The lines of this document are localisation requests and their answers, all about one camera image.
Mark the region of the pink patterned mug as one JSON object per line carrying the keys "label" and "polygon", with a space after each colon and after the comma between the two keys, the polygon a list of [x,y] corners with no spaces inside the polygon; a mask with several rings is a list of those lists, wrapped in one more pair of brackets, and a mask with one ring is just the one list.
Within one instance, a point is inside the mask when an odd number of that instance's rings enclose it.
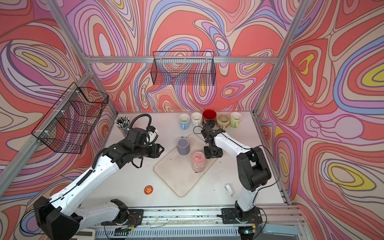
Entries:
{"label": "pink patterned mug", "polygon": [[206,157],[202,152],[195,152],[192,155],[192,169],[195,173],[203,172],[206,168]]}

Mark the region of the purple mug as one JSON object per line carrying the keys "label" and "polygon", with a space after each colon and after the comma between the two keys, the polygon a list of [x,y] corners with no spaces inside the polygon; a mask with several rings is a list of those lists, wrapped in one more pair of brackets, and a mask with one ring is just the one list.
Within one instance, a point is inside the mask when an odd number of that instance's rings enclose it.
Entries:
{"label": "purple mug", "polygon": [[177,150],[181,156],[186,156],[190,153],[190,142],[188,139],[181,137],[177,142]]}

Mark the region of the cream round mug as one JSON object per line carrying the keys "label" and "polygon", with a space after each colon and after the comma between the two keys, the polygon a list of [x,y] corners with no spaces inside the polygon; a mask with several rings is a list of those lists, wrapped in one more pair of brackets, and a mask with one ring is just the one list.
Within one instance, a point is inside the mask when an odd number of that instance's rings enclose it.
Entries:
{"label": "cream round mug", "polygon": [[216,125],[225,130],[230,125],[230,117],[227,115],[219,115],[216,119]]}

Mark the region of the black mug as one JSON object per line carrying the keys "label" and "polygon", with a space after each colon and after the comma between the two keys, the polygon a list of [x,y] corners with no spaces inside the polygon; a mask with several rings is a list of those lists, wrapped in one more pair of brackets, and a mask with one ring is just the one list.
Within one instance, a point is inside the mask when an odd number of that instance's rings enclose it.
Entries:
{"label": "black mug", "polygon": [[217,113],[214,110],[204,110],[202,113],[203,121],[202,125],[210,126],[211,128],[215,127],[216,119],[217,119]]}

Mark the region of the white mug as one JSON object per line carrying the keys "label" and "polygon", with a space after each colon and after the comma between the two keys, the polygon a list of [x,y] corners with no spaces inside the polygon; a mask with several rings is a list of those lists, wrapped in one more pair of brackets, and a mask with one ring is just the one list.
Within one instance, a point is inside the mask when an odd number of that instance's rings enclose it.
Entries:
{"label": "white mug", "polygon": [[203,121],[203,115],[199,112],[191,114],[191,124],[193,127],[201,126]]}

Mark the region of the light green mug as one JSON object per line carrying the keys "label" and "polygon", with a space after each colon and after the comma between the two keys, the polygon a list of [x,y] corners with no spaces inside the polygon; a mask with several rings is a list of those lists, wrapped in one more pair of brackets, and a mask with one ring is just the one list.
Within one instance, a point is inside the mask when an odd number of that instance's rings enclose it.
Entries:
{"label": "light green mug", "polygon": [[238,112],[232,112],[230,115],[230,127],[238,128],[242,120],[242,115]]}

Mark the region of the light blue mug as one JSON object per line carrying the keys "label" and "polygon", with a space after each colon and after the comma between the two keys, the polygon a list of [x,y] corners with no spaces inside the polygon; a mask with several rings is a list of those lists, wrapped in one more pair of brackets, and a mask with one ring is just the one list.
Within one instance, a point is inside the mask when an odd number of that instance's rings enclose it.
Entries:
{"label": "light blue mug", "polygon": [[180,114],[179,115],[179,124],[182,130],[187,130],[190,127],[190,115],[189,114]]}

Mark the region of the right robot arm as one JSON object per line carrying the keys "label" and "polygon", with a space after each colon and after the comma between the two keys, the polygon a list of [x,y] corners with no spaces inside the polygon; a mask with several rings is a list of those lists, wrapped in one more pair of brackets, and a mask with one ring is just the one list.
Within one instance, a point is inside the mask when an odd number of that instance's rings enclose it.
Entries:
{"label": "right robot arm", "polygon": [[255,206],[260,190],[272,177],[268,161],[260,147],[249,147],[232,139],[225,130],[202,127],[201,134],[208,145],[204,147],[206,159],[221,158],[224,152],[236,158],[238,177],[243,186],[233,208],[222,209],[224,224],[235,221],[248,223],[259,214]]}

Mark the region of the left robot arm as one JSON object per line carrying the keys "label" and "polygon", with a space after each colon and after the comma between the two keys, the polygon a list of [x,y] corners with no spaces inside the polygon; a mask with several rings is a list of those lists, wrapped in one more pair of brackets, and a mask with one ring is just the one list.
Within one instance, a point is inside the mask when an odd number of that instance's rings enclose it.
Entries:
{"label": "left robot arm", "polygon": [[132,164],[134,159],[159,158],[164,147],[156,143],[158,131],[131,128],[127,136],[108,148],[101,149],[92,166],[67,187],[49,198],[40,197],[34,203],[38,227],[51,240],[69,240],[78,231],[103,223],[125,224],[130,213],[121,200],[81,208],[81,203],[108,177]]}

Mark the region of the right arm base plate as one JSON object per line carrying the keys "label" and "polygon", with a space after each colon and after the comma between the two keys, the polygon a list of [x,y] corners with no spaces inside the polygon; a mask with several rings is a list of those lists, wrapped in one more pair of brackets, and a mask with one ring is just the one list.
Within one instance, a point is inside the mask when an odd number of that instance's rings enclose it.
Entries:
{"label": "right arm base plate", "polygon": [[253,208],[247,212],[237,208],[222,208],[221,214],[217,216],[222,219],[224,224],[253,224],[257,226],[263,223],[259,208]]}

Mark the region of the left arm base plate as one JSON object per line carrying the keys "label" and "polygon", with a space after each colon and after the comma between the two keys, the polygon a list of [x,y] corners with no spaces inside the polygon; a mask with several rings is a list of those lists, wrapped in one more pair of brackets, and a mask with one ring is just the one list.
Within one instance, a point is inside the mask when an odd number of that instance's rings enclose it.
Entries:
{"label": "left arm base plate", "polygon": [[122,223],[117,222],[102,222],[102,226],[128,226],[128,227],[137,227],[142,224],[144,210],[143,209],[128,209],[129,214],[127,219]]}

